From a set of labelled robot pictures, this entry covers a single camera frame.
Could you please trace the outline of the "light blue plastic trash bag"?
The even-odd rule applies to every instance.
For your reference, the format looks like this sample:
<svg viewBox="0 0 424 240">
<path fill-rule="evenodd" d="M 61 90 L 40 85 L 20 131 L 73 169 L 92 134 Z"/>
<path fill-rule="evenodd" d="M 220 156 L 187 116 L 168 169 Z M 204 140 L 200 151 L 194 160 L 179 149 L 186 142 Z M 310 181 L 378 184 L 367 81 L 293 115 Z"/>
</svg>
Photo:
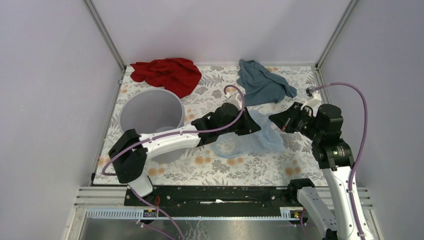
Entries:
<svg viewBox="0 0 424 240">
<path fill-rule="evenodd" d="M 281 154 L 285 151 L 283 138 L 272 128 L 269 115 L 257 110 L 252 110 L 250 115 L 261 130 L 241 136 L 233 132 L 220 135 L 212 144 L 217 156 L 232 159 L 246 154 Z"/>
</svg>

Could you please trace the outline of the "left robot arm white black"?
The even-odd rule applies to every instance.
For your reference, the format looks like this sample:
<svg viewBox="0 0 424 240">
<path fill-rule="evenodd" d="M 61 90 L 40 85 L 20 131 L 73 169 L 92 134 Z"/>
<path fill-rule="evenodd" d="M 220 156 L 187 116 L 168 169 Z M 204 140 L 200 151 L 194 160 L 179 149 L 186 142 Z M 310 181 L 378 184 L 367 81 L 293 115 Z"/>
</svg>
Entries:
<svg viewBox="0 0 424 240">
<path fill-rule="evenodd" d="M 214 143 L 221 135 L 245 136 L 260 130 L 246 107 L 224 103 L 177 129 L 151 134 L 138 134 L 135 129 L 125 131 L 109 150 L 108 165 L 113 166 L 118 182 L 135 190 L 136 199 L 148 206 L 155 200 L 154 186 L 143 173 L 148 160 L 172 151 Z"/>
</svg>

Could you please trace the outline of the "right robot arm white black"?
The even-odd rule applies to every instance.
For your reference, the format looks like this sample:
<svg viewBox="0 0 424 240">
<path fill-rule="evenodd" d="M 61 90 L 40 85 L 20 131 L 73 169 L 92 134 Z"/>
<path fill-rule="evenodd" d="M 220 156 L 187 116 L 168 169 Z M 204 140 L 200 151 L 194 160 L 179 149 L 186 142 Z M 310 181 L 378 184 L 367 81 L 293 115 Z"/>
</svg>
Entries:
<svg viewBox="0 0 424 240">
<path fill-rule="evenodd" d="M 306 210 L 323 240 L 373 240 L 357 190 L 353 153 L 341 137 L 341 109 L 322 104 L 312 115 L 306 106 L 295 102 L 287 110 L 270 115 L 269 120 L 285 133 L 299 132 L 311 140 L 312 154 L 328 184 L 334 210 L 328 208 L 308 178 L 290 181 L 287 201 Z"/>
</svg>

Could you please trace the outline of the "grey plastic trash bin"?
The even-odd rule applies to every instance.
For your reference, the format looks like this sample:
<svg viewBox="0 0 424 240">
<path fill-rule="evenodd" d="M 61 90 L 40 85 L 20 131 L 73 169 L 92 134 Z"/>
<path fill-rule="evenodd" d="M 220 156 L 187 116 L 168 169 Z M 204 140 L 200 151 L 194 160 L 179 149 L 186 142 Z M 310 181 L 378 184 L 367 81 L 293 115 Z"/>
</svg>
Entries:
<svg viewBox="0 0 424 240">
<path fill-rule="evenodd" d="M 144 90 L 122 107 L 118 123 L 123 140 L 137 134 L 161 135 L 184 126 L 185 109 L 180 98 L 165 89 Z"/>
</svg>

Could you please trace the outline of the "blue-grey crumpled cloth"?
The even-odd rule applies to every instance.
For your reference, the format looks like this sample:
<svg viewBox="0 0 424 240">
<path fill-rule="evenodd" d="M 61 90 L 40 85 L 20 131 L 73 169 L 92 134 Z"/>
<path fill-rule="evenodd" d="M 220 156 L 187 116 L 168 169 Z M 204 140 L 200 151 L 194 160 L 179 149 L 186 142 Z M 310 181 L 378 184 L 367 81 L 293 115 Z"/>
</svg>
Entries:
<svg viewBox="0 0 424 240">
<path fill-rule="evenodd" d="M 297 89 L 288 81 L 254 60 L 239 60 L 238 85 L 244 88 L 246 106 L 281 102 L 285 97 L 295 98 Z"/>
</svg>

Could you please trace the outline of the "floral patterned table mat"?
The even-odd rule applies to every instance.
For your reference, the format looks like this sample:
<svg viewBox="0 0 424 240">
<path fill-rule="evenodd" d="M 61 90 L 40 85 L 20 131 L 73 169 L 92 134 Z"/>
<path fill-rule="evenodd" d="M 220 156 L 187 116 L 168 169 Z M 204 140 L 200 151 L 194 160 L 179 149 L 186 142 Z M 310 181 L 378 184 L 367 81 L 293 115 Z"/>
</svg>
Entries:
<svg viewBox="0 0 424 240">
<path fill-rule="evenodd" d="M 195 90 L 182 99 L 184 123 L 214 111 L 226 97 L 223 88 L 235 84 L 239 78 L 238 65 L 201 65 L 202 77 Z M 133 67 L 128 66 L 120 81 L 119 94 L 114 106 L 103 148 L 97 162 L 92 183 L 118 185 L 113 168 L 106 174 L 102 169 L 109 161 L 108 152 L 120 138 L 118 117 L 124 104 L 150 86 L 132 80 Z M 249 153 L 236 158 L 219 157 L 212 145 L 187 148 L 183 155 L 171 163 L 149 162 L 144 172 L 155 185 L 228 185 L 228 186 L 286 186 L 292 179 L 308 178 L 316 186 L 326 186 L 327 181 L 312 155 L 310 141 L 298 134 L 281 132 L 285 150 L 282 153 Z"/>
</svg>

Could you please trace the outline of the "red crumpled cloth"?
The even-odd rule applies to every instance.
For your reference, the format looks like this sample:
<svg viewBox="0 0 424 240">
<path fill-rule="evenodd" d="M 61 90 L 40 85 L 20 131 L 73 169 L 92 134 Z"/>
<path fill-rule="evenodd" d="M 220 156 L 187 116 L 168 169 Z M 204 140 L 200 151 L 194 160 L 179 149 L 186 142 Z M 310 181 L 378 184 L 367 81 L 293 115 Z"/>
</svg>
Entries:
<svg viewBox="0 0 424 240">
<path fill-rule="evenodd" d="M 180 99 L 190 95 L 202 73 L 193 61 L 186 58 L 156 59 L 151 62 L 136 62 L 130 65 L 134 71 L 130 75 L 137 83 L 146 82 L 153 87 L 163 87 Z"/>
</svg>

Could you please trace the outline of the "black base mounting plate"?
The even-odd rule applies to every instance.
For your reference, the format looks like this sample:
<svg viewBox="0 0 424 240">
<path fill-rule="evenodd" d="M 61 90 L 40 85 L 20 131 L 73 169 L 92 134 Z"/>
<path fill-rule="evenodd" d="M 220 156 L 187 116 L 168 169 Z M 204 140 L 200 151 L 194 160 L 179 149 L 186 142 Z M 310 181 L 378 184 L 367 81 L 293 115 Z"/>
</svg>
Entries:
<svg viewBox="0 0 424 240">
<path fill-rule="evenodd" d="M 157 186 L 144 197 L 171 217 L 279 217 L 281 208 L 300 208 L 291 187 Z"/>
</svg>

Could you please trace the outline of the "aluminium frame post right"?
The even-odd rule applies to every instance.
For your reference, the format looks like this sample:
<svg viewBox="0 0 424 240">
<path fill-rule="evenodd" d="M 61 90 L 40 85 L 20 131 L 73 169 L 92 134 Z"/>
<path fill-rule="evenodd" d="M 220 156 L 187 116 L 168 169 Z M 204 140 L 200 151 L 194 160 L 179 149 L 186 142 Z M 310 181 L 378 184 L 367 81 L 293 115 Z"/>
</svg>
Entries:
<svg viewBox="0 0 424 240">
<path fill-rule="evenodd" d="M 340 34 L 342 33 L 344 26 L 346 25 L 350 15 L 354 11 L 358 2 L 359 2 L 358 0 L 350 0 L 349 1 L 346 9 L 344 10 L 344 12 L 343 12 L 343 14 L 342 14 L 337 26 L 336 26 L 336 28 L 334 29 L 328 43 L 326 44 L 322 54 L 320 55 L 318 61 L 315 64 L 315 67 L 316 67 L 317 70 L 320 69 L 324 65 L 328 55 L 330 54 L 333 46 L 335 45 L 337 39 L 339 38 Z"/>
</svg>

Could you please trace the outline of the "aluminium frame post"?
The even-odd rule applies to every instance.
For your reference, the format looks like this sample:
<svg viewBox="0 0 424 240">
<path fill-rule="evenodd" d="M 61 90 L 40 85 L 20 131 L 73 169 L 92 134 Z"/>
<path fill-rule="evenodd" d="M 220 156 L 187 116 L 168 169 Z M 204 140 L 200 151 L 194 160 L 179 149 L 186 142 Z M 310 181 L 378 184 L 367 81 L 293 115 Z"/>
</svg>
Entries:
<svg viewBox="0 0 424 240">
<path fill-rule="evenodd" d="M 342 33 L 344 26 L 346 25 L 350 15 L 354 11 L 358 2 L 359 2 L 358 0 L 350 0 L 349 1 L 346 9 L 344 10 L 344 12 L 343 12 L 343 14 L 342 14 L 337 26 L 336 26 L 336 28 L 334 29 L 328 43 L 326 44 L 322 54 L 320 55 L 318 61 L 315 64 L 315 67 L 316 67 L 317 70 L 320 69 L 324 65 L 328 55 L 330 54 L 333 46 L 335 45 L 337 39 L 339 38 L 340 34 Z"/>
<path fill-rule="evenodd" d="M 112 57 L 114 58 L 115 62 L 117 63 L 118 67 L 122 72 L 125 72 L 126 70 L 126 64 L 124 63 L 124 60 L 122 59 L 111 35 L 109 34 L 94 2 L 92 0 L 82 0 L 82 2 L 85 4 L 94 24 L 96 25 L 97 29 L 100 32 L 100 35 L 102 36 L 107 48 L 109 49 L 110 53 L 112 54 Z"/>
</svg>

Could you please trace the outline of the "aluminium frame post left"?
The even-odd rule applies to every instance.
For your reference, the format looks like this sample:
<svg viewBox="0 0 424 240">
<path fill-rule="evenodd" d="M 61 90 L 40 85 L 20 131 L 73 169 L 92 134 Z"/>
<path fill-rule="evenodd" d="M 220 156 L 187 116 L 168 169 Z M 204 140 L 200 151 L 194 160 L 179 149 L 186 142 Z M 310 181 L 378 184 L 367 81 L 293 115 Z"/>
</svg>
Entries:
<svg viewBox="0 0 424 240">
<path fill-rule="evenodd" d="M 117 63 L 118 67 L 122 72 L 125 72 L 126 70 L 126 64 L 124 63 L 124 60 L 122 59 L 111 35 L 109 34 L 94 2 L 92 0 L 82 0 L 82 2 L 85 4 L 94 24 L 96 25 L 97 29 L 100 32 L 100 35 L 102 36 L 107 48 L 109 49 L 110 53 L 112 54 L 112 57 L 114 58 L 115 62 Z"/>
</svg>

